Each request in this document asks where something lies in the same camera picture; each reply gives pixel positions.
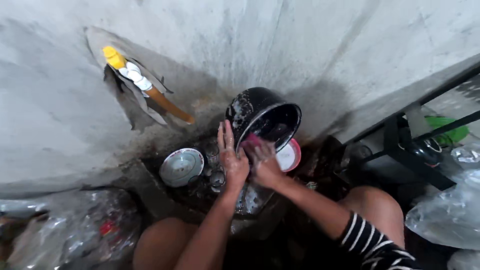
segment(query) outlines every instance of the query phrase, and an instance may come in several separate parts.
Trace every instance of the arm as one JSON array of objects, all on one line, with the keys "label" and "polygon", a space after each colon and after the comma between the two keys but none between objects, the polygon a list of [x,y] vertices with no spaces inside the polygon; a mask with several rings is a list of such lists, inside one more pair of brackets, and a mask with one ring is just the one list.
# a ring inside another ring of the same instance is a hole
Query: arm
[{"label": "arm", "polygon": [[275,158],[273,145],[246,146],[253,156],[255,181],[290,199],[309,215],[345,252],[362,258],[361,269],[420,269],[415,258],[390,241],[373,225],[336,202],[285,176]]},{"label": "arm", "polygon": [[233,133],[228,120],[218,128],[220,160],[225,169],[225,191],[217,198],[204,221],[180,256],[175,270],[220,269],[235,206],[250,171],[243,149],[235,154]]}]

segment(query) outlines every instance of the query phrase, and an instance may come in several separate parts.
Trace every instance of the hand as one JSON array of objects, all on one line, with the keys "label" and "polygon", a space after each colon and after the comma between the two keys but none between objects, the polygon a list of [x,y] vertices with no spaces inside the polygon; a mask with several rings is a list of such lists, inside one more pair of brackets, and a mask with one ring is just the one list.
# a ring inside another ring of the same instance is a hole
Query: hand
[{"label": "hand", "polygon": [[243,148],[239,149],[239,156],[235,154],[235,140],[233,139],[230,121],[220,122],[217,134],[220,162],[227,177],[226,189],[240,191],[250,171],[248,158]]},{"label": "hand", "polygon": [[258,138],[258,144],[247,142],[245,149],[253,158],[253,180],[264,187],[274,189],[278,184],[292,181],[280,169],[276,160],[275,143]]}]

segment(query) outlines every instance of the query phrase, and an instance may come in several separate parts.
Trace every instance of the striped sleeve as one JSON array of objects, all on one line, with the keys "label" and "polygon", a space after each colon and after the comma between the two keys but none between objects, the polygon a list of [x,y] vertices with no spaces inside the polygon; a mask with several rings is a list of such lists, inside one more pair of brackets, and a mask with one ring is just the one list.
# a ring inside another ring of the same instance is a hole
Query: striped sleeve
[{"label": "striped sleeve", "polygon": [[352,213],[340,246],[362,259],[362,270],[419,270],[415,258],[395,245],[375,226]]}]

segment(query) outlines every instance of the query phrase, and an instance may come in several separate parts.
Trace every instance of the plastic bag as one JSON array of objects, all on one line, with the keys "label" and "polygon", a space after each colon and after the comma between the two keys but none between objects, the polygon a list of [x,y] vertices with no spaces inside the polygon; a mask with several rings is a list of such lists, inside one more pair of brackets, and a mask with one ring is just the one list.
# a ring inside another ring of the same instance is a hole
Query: plastic bag
[{"label": "plastic bag", "polygon": [[447,263],[448,270],[480,270],[480,252],[476,250],[459,250]]},{"label": "plastic bag", "polygon": [[450,153],[460,166],[466,163],[478,163],[480,161],[480,144],[470,143],[452,150]]},{"label": "plastic bag", "polygon": [[[464,160],[479,166],[472,163],[480,161],[475,147],[459,147],[451,154],[459,164]],[[451,178],[458,184],[417,204],[405,225],[432,243],[480,250],[480,170],[463,170]]]},{"label": "plastic bag", "polygon": [[67,263],[88,268],[129,254],[140,234],[135,204],[118,189],[0,200],[0,211],[30,218],[7,260],[11,269],[56,270]]}]

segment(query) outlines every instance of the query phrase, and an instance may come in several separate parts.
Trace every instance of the concrete wall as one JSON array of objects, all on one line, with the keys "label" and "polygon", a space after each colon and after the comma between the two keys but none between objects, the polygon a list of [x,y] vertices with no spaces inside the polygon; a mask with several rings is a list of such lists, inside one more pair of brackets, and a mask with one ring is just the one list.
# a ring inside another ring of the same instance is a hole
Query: concrete wall
[{"label": "concrete wall", "polygon": [[228,98],[265,86],[300,104],[300,138],[347,140],[435,85],[402,96],[405,87],[480,53],[476,0],[5,0],[0,183],[68,181],[185,133],[130,130],[87,47],[89,26],[166,59],[172,100],[202,119],[187,133],[205,129]]}]

